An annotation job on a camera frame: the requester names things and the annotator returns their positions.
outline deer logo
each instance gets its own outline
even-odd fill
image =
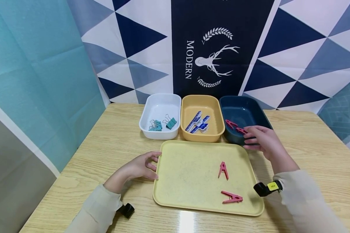
[[[204,57],[198,57],[196,58],[196,60],[194,61],[194,63],[197,66],[207,66],[207,69],[209,71],[213,71],[218,77],[221,76],[230,76],[232,74],[230,74],[233,70],[227,72],[227,73],[219,73],[215,66],[219,66],[218,64],[213,64],[214,60],[220,59],[220,58],[216,58],[217,56],[219,56],[219,54],[221,54],[222,51],[224,50],[232,50],[234,52],[239,53],[236,49],[239,49],[240,47],[237,46],[232,46],[232,47],[227,47],[229,46],[229,44],[227,44],[226,46],[222,47],[222,49],[220,49],[218,52],[213,52],[212,54],[210,54],[210,56],[208,58],[204,58]]]
[[[202,40],[202,44],[205,44],[208,40],[210,40],[215,35],[224,35],[230,40],[232,40],[232,37],[233,37],[233,34],[226,28],[214,28],[214,29],[211,29],[210,31],[208,31],[204,35],[203,40]],[[210,56],[208,58],[205,58],[205,57],[198,57],[198,58],[196,58],[194,63],[197,66],[206,66],[209,71],[214,72],[218,77],[230,76],[230,75],[232,75],[231,72],[233,70],[228,71],[226,73],[219,73],[217,71],[217,66],[219,66],[219,65],[218,64],[214,64],[214,61],[218,60],[218,59],[221,59],[218,56],[223,51],[232,50],[232,51],[234,51],[236,53],[239,53],[237,51],[237,49],[239,49],[239,48],[240,47],[230,46],[229,44],[227,44],[226,46],[222,47],[219,51],[213,52],[212,54],[210,54]],[[210,88],[210,87],[218,86],[222,82],[222,80],[219,80],[219,81],[217,81],[215,83],[206,83],[204,80],[202,80],[200,77],[198,77],[197,82],[203,87]]]

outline dark blue container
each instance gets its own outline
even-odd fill
[[[247,96],[227,95],[223,96],[219,103],[222,108],[222,115],[226,130],[224,137],[228,142],[245,145],[244,137],[236,130],[232,130],[226,124],[226,120],[236,123],[239,128],[244,128],[251,125],[261,125],[263,127],[271,128],[272,126],[258,102],[253,98]]]

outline sleeve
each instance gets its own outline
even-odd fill
[[[293,216],[297,233],[344,233],[347,228],[327,206],[315,181],[303,170],[274,176],[283,185],[282,204]]]
[[[122,205],[120,194],[109,192],[100,184],[86,199],[65,233],[106,233]]]

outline yellow label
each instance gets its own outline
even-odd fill
[[[277,186],[276,182],[270,182],[267,186],[270,191],[275,191],[279,189],[279,186]]]

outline table surface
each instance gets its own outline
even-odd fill
[[[61,233],[83,202],[115,170],[163,140],[146,138],[138,127],[144,105],[111,104],[31,215],[21,233]],[[281,142],[322,190],[325,201],[350,230],[350,150],[314,113],[265,110]],[[175,140],[184,140],[181,133]],[[219,143],[225,143],[222,137]],[[249,152],[257,180],[273,172],[260,152]],[[107,232],[291,232],[293,223],[276,192],[264,198],[261,216],[239,216],[162,207],[152,198],[153,182],[135,179],[123,196],[135,207],[127,220],[114,218]]]

